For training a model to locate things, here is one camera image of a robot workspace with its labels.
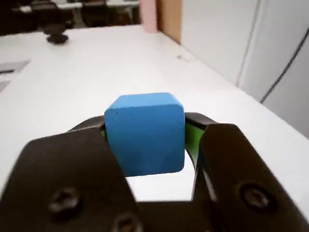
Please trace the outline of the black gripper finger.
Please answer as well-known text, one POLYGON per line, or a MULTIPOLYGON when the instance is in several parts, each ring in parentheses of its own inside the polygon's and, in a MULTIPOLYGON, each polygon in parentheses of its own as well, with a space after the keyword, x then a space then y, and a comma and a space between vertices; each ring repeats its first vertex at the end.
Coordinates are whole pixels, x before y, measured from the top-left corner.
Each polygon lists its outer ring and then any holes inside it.
POLYGON ((26 144, 0 200, 3 232, 142 232, 104 118, 26 144))
POLYGON ((235 124, 189 112, 202 130, 196 166, 203 172, 221 228, 233 232, 306 232, 309 224, 235 124))

